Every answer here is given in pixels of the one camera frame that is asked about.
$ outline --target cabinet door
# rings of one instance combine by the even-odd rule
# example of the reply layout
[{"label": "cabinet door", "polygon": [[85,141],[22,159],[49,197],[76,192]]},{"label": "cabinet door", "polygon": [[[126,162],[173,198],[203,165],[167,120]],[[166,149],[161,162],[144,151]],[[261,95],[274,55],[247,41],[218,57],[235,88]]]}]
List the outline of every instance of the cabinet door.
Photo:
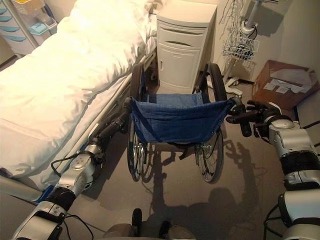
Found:
[{"label": "cabinet door", "polygon": [[166,85],[176,92],[191,93],[200,49],[159,43],[157,51],[160,85]]}]

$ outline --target white bedding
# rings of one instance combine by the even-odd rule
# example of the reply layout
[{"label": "white bedding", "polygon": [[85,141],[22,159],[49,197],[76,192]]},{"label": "white bedding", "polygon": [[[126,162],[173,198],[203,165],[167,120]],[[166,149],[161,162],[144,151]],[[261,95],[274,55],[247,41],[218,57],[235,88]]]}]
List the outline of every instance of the white bedding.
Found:
[{"label": "white bedding", "polygon": [[[155,44],[146,45],[155,33],[151,3],[78,0],[57,34],[0,72],[0,166],[9,175],[41,172],[74,133],[86,129],[90,119],[83,129],[75,127],[88,104],[103,91],[112,96],[109,90]],[[47,184],[41,179],[37,186]]]}]

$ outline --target storage drawer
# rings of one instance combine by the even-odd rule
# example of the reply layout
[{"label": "storage drawer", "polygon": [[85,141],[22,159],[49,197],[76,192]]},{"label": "storage drawer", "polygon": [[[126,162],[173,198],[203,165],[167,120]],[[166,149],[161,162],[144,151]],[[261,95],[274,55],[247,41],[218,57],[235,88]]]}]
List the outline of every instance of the storage drawer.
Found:
[{"label": "storage drawer", "polygon": [[0,26],[0,35],[13,36],[13,37],[25,37],[24,33],[18,26]]},{"label": "storage drawer", "polygon": [[158,42],[175,43],[190,47],[202,47],[205,42],[206,28],[175,27],[158,21]]},{"label": "storage drawer", "polygon": [[12,16],[0,15],[0,26],[3,27],[19,27],[16,20]]},{"label": "storage drawer", "polygon": [[11,17],[10,12],[6,8],[6,6],[3,3],[0,3],[0,16],[1,17]]},{"label": "storage drawer", "polygon": [[1,0],[0,0],[0,16],[6,12],[8,12],[8,10],[7,10],[6,6],[4,5],[4,3],[1,2]]},{"label": "storage drawer", "polygon": [[191,93],[195,83],[200,49],[179,48],[159,44],[158,72],[160,86],[170,86],[176,92]]},{"label": "storage drawer", "polygon": [[3,35],[3,37],[12,49],[23,49],[28,53],[31,53],[35,49],[26,37],[8,35]]}]

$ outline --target black cable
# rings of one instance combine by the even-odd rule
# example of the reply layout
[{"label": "black cable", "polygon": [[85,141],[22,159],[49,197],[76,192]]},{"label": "black cable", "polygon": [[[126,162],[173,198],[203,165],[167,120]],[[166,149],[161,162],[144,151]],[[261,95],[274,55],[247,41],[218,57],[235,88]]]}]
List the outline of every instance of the black cable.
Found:
[{"label": "black cable", "polygon": [[257,30],[257,27],[255,25],[252,26],[254,28],[253,32],[250,33],[250,35],[248,36],[248,39],[252,36],[252,34],[255,33],[255,36],[252,38],[253,40],[256,39],[257,35],[258,35],[258,30]]},{"label": "black cable", "polygon": [[263,141],[265,141],[267,144],[271,144],[270,141],[268,141],[267,139],[265,139],[264,137],[260,137]]},{"label": "black cable", "polygon": [[55,160],[55,161],[51,162],[50,166],[51,166],[53,172],[54,172],[58,177],[61,177],[61,173],[57,171],[57,169],[54,167],[54,164],[59,163],[59,162],[63,162],[63,161],[69,160],[69,159],[73,159],[73,158],[75,158],[75,157],[78,156],[78,155],[79,155],[79,153],[75,153],[75,154],[73,154],[73,155],[71,155],[71,156],[69,156],[69,157],[62,158],[62,159]]},{"label": "black cable", "polygon": [[273,233],[274,235],[277,235],[278,237],[282,238],[282,235],[280,233],[278,233],[277,231],[271,229],[270,227],[268,227],[268,221],[270,220],[277,220],[277,219],[281,219],[281,217],[270,217],[270,215],[278,208],[278,204],[275,205],[273,208],[271,208],[271,210],[268,212],[268,214],[265,217],[265,220],[263,222],[264,225],[264,229],[263,229],[263,240],[267,239],[267,230],[271,233]]},{"label": "black cable", "polygon": [[90,234],[91,234],[91,240],[94,240],[94,234],[93,232],[91,231],[91,229],[88,227],[88,225],[85,223],[85,221],[83,221],[79,216],[77,215],[69,215],[69,216],[66,216],[65,217],[66,219],[67,218],[75,218],[75,219],[78,219],[80,222],[83,223],[83,225],[89,230]]},{"label": "black cable", "polygon": [[63,223],[64,223],[64,225],[65,225],[66,234],[68,235],[68,239],[71,240],[71,236],[70,236],[70,232],[69,232],[69,227],[68,227],[68,225],[67,225],[67,223],[66,223],[65,220],[63,220]]},{"label": "black cable", "polygon": [[310,123],[310,124],[308,124],[307,126],[304,126],[303,129],[311,128],[312,126],[317,125],[317,124],[320,124],[320,120],[315,121],[315,122],[313,122],[313,123]]}]

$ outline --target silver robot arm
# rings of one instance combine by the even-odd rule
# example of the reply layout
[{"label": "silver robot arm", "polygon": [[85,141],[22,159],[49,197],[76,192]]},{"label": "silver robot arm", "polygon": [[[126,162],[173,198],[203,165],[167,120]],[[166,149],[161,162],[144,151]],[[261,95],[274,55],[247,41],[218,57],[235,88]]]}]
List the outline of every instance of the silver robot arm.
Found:
[{"label": "silver robot arm", "polygon": [[274,104],[249,101],[245,106],[234,98],[236,107],[227,121],[247,126],[245,137],[254,135],[275,146],[287,191],[278,197],[278,207],[288,230],[283,240],[320,239],[320,161],[307,131],[282,115]]},{"label": "silver robot arm", "polygon": [[269,140],[276,147],[288,191],[278,198],[283,239],[320,239],[320,162],[305,129],[297,122],[277,119],[269,125]]},{"label": "silver robot arm", "polygon": [[70,163],[50,195],[40,202],[17,228],[14,240],[57,240],[68,210],[76,197],[93,181],[95,161],[101,155],[101,142],[116,132],[125,132],[131,113],[131,99],[123,104],[122,114],[110,124],[101,123],[89,138],[89,144]]},{"label": "silver robot arm", "polygon": [[56,240],[61,224],[76,197],[92,181],[94,156],[101,153],[98,145],[90,144],[70,163],[50,195],[40,202],[13,235],[13,239]]}]

